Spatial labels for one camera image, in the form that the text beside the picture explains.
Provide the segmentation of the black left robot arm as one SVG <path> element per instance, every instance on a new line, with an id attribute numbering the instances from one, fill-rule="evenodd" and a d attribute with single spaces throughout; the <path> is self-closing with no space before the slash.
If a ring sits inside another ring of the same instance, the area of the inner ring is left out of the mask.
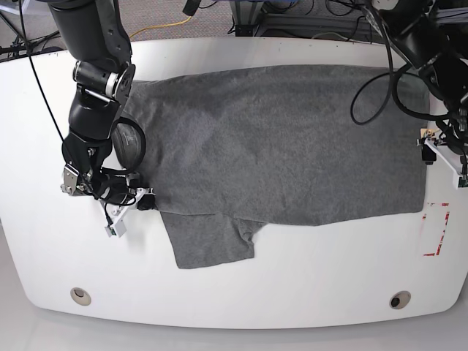
<path id="1" fill-rule="evenodd" d="M 390 94 L 403 113 L 423 121 L 431 121 L 440 130 L 432 141 L 459 156 L 459 179 L 467 180 L 467 64 L 452 47 L 442 29 L 428 16 L 430 1 L 397 1 L 389 10 L 377 9 L 365 2 L 384 39 L 387 51 L 394 49 L 406 64 L 393 70 L 389 62 Z M 419 113 L 408 109 L 399 99 L 398 84 L 409 70 L 417 72 L 430 93 L 443 102 L 443 115 Z"/>

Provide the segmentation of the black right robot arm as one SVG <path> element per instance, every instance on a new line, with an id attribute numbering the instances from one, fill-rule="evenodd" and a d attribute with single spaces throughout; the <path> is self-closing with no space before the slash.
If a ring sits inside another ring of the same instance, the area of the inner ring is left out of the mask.
<path id="1" fill-rule="evenodd" d="M 70 196 L 92 196 L 102 206 L 108 235 L 119 235 L 122 217 L 149 193 L 136 169 L 146 153 L 142 128 L 124 113 L 136 66 L 121 23 L 117 1 L 48 1 L 67 50 L 76 60 L 76 92 L 69 132 L 61 151 L 65 161 L 61 188 Z M 123 124 L 137 133 L 139 151 L 130 166 L 104 167 L 113 150 L 112 135 Z"/>

